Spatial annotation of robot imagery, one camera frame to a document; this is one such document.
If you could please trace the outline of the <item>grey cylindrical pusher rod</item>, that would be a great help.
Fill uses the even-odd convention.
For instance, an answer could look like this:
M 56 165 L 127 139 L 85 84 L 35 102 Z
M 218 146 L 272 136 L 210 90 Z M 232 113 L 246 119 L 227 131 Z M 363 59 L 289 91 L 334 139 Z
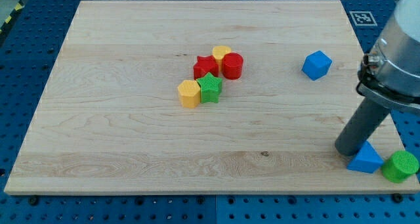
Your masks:
M 357 154 L 389 114 L 389 108 L 365 98 L 336 139 L 336 150 L 344 156 Z

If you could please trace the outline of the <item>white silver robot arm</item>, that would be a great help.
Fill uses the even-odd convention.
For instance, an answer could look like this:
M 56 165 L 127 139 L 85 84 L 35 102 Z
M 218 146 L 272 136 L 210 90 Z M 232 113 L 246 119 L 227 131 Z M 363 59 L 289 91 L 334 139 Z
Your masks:
M 345 156 L 355 155 L 391 110 L 419 114 L 419 0 L 397 2 L 358 79 L 364 99 L 335 141 Z

